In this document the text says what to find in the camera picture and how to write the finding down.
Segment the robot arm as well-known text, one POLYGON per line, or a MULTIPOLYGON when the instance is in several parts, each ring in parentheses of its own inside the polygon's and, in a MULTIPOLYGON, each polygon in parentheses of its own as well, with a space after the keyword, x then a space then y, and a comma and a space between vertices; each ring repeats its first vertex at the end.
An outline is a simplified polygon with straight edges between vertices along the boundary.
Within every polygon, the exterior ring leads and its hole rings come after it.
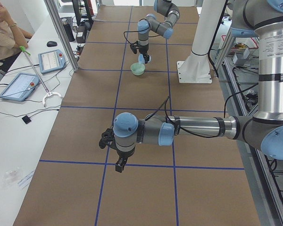
POLYGON ((122 172, 137 143, 171 145, 174 136, 227 137, 283 160, 283 0, 236 0, 232 33, 259 37, 258 110, 252 116, 173 117, 150 114, 137 119, 121 113, 114 120, 111 147, 122 172))
POLYGON ((153 7, 157 13, 165 17, 165 21, 159 22, 154 14, 146 15, 144 19, 138 22, 138 40, 131 47, 139 50, 140 56, 143 56, 145 62, 150 60, 148 55, 149 32, 153 31, 168 40, 174 32, 174 25, 180 18, 179 8, 170 0, 156 0, 153 7))

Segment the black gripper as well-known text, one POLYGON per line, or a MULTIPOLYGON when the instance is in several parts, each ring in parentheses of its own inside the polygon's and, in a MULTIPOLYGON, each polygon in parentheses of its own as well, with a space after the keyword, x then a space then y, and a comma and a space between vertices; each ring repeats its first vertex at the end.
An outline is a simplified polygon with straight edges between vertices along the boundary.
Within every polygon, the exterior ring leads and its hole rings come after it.
POLYGON ((139 45, 139 53, 144 56, 148 55, 149 46, 148 45, 139 45))
POLYGON ((124 171, 125 165, 129 157, 131 157, 135 152, 135 148, 130 151, 120 151, 117 150, 117 154, 119 155, 118 161, 115 163, 116 172, 122 173, 124 171))

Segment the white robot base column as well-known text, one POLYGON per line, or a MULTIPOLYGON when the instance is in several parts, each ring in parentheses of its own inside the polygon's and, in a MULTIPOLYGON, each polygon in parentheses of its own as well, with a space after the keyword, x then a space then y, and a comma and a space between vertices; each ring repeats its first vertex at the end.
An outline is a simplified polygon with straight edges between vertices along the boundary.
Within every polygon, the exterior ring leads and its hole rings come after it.
POLYGON ((226 5, 225 0, 203 1, 191 54, 185 61, 177 62, 180 83, 212 83, 208 60, 209 50, 226 5))

